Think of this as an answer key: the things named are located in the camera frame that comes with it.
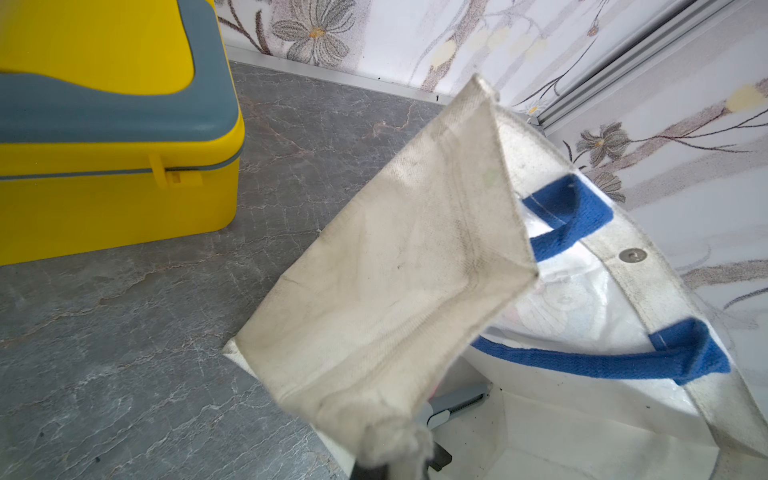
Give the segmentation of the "white canvas tote bag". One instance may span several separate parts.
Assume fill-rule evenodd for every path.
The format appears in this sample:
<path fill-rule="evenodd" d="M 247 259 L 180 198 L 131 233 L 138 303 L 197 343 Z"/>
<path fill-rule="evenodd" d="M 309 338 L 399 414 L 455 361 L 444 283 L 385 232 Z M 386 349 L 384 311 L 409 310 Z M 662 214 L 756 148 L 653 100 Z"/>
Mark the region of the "white canvas tote bag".
<path fill-rule="evenodd" d="M 226 357 L 354 479 L 763 479 L 767 422 L 631 218 L 481 78 L 278 279 Z M 433 397 L 490 384 L 430 430 Z M 452 456 L 429 469 L 433 444 Z"/>

